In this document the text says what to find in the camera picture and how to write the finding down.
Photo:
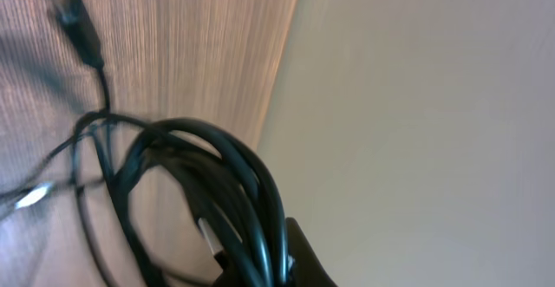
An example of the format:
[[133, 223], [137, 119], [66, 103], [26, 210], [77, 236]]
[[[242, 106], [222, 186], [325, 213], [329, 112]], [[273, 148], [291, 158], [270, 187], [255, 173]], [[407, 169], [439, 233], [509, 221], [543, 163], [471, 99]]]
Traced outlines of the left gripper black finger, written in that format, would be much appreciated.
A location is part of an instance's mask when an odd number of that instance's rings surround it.
[[337, 287], [327, 274], [316, 253], [294, 218], [285, 220], [288, 236], [288, 251], [292, 257], [289, 286], [293, 287]]

